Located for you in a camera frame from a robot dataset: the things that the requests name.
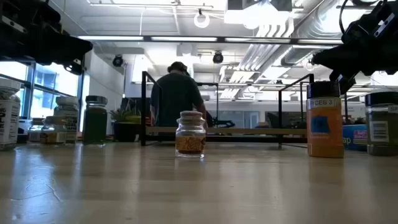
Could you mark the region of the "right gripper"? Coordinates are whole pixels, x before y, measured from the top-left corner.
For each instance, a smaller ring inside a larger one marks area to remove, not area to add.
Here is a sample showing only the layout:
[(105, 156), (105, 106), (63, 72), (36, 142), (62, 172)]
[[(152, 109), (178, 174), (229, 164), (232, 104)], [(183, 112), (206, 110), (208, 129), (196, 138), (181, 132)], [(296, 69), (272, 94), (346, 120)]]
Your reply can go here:
[(342, 75), (355, 76), (362, 73), (371, 76), (374, 72), (394, 75), (398, 72), (398, 30), (388, 32), (381, 39), (370, 33), (366, 36), (366, 42), (370, 49), (369, 68), (364, 67), (367, 51), (349, 44), (315, 54), (312, 63), (323, 65)]

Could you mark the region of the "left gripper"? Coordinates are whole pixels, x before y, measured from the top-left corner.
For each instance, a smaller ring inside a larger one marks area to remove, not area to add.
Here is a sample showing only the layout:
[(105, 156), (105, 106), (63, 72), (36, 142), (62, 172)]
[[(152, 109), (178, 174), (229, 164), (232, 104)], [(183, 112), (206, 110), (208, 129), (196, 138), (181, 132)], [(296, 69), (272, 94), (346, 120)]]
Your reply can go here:
[(0, 61), (56, 63), (69, 66), (93, 49), (90, 41), (47, 31), (0, 29)]

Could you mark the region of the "white-lid spice jar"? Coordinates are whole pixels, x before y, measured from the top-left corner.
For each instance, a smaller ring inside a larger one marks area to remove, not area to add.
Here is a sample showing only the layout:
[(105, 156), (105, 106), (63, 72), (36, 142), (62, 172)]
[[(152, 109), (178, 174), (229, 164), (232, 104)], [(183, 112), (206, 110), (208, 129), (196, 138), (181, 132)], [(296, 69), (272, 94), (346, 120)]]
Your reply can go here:
[(17, 93), (21, 84), (0, 78), (0, 151), (15, 148), (19, 128), (21, 100)]
[(75, 144), (77, 139), (79, 102), (78, 98), (72, 96), (58, 96), (55, 100), (57, 106), (54, 116), (61, 116), (66, 121), (67, 130), (66, 143)]

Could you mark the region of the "orange-filled black-lid spice bottle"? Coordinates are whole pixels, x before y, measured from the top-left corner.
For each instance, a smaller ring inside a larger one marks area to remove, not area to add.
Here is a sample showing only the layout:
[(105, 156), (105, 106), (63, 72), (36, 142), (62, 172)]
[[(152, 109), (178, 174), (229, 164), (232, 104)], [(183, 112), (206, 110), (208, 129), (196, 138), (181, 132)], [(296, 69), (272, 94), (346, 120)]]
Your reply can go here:
[(307, 85), (307, 153), (311, 157), (342, 158), (343, 117), (337, 82)]

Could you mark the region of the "green-filled black-lid spice bottle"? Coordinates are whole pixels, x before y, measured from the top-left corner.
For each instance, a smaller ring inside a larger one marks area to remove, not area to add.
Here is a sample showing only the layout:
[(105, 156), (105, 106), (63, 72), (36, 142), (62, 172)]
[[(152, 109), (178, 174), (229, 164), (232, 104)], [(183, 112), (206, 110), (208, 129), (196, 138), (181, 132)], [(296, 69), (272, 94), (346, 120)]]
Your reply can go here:
[(367, 150), (373, 156), (398, 156), (398, 92), (365, 96)]

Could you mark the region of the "green-lid spice jar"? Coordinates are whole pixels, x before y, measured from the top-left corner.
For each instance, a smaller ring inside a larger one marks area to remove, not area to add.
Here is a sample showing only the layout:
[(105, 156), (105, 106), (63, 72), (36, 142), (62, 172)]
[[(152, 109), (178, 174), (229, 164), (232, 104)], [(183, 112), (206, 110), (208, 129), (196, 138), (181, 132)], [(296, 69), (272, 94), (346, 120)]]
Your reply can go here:
[(103, 144), (106, 140), (108, 99), (104, 96), (88, 95), (83, 123), (83, 143)]

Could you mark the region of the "long blue printed box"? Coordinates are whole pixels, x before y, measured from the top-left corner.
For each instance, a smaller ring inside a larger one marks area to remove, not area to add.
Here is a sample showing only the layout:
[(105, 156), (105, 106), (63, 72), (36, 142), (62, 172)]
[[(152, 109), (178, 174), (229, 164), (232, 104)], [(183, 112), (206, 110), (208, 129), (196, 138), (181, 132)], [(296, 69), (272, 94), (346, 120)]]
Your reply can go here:
[(346, 150), (367, 151), (367, 140), (365, 124), (343, 126), (343, 146)]

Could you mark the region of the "potted succulent plant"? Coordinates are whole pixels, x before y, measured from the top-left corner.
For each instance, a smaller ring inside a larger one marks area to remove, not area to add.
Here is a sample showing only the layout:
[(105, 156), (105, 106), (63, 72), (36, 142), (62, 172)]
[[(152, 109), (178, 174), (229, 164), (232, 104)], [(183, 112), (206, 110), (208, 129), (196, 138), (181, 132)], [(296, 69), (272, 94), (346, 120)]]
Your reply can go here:
[(141, 116), (134, 110), (121, 109), (109, 112), (113, 121), (114, 140), (118, 142), (134, 142), (140, 133)]

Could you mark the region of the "long ceiling light bar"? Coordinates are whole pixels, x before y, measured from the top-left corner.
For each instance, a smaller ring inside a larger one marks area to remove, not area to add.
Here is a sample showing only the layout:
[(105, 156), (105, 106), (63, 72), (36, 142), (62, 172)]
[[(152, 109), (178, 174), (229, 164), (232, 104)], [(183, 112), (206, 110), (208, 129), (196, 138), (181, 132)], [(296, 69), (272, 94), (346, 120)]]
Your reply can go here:
[(79, 35), (79, 39), (94, 42), (198, 42), (234, 44), (340, 45), (340, 39), (303, 39), (290, 37), (210, 37), (161, 35)]

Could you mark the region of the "person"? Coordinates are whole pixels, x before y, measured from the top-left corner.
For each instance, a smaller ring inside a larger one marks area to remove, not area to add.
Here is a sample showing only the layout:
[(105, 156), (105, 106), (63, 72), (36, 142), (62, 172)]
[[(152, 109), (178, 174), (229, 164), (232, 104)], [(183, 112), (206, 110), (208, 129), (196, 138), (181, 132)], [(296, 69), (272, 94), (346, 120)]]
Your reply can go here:
[(167, 74), (160, 77), (152, 87), (151, 125), (177, 127), (180, 113), (193, 110), (206, 119), (206, 108), (197, 83), (184, 63), (174, 62), (167, 68)]

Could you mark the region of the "silver ventilation duct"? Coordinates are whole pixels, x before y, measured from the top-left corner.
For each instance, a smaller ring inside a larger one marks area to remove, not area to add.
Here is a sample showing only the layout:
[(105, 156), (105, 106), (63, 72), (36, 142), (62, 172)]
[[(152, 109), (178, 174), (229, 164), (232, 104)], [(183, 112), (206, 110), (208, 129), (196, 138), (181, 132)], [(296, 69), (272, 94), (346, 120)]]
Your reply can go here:
[[(291, 18), (277, 25), (264, 25), (261, 37), (294, 37), (304, 39), (337, 39), (341, 36), (337, 5), (343, 0), (320, 0), (308, 16), (294, 24)], [(273, 72), (276, 68), (290, 68), (308, 57), (314, 50), (302, 46), (251, 44), (239, 63), (239, 70)]]

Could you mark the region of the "wooden shelf black metal frame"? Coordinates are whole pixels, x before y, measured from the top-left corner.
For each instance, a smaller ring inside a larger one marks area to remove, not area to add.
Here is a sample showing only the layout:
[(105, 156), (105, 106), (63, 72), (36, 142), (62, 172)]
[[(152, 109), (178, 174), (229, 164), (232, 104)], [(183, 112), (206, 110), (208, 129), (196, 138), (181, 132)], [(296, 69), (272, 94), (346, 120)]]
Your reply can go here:
[[(147, 81), (150, 80), (153, 84), (157, 82), (152, 76), (146, 72), (142, 72), (141, 81), (141, 128), (139, 133), (139, 142), (141, 146), (146, 146), (145, 137), (151, 136), (173, 136), (176, 131), (174, 127), (155, 127), (146, 125), (146, 114), (147, 114)], [(288, 138), (306, 138), (306, 129), (288, 129), (282, 127), (282, 102), (278, 101), (278, 128), (257, 128), (257, 129), (246, 129), (246, 128), (208, 128), (207, 131), (212, 136), (266, 136), (266, 137), (288, 137)]]

